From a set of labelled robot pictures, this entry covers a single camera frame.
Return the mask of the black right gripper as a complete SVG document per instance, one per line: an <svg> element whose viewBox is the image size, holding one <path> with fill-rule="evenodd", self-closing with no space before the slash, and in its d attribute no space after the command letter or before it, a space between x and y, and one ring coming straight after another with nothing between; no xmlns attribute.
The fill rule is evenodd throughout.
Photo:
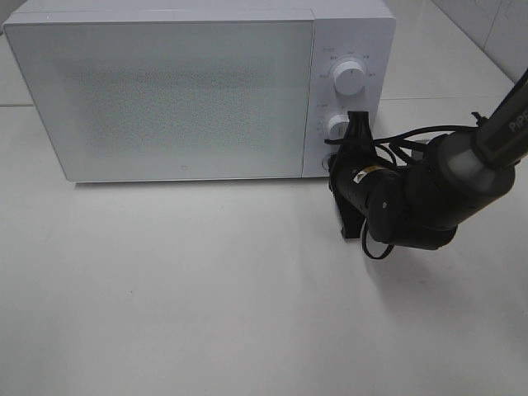
<svg viewBox="0 0 528 396"><path fill-rule="evenodd" d="M368 111L348 111L347 117L344 138L328 139L328 145L338 147L328 163L330 186L347 205L367 215L369 195L377 181L362 180L374 172L394 170L396 157L372 139Z"/></svg>

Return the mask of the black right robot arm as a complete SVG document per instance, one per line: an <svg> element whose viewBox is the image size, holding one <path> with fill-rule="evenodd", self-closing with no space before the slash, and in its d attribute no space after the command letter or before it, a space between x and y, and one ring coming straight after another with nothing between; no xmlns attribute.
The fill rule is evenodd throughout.
<svg viewBox="0 0 528 396"><path fill-rule="evenodd" d="M345 239L437 250L459 224L506 195L527 155L527 76L476 124L434 125L389 138L373 137L369 115L350 111L328 160L329 189Z"/></svg>

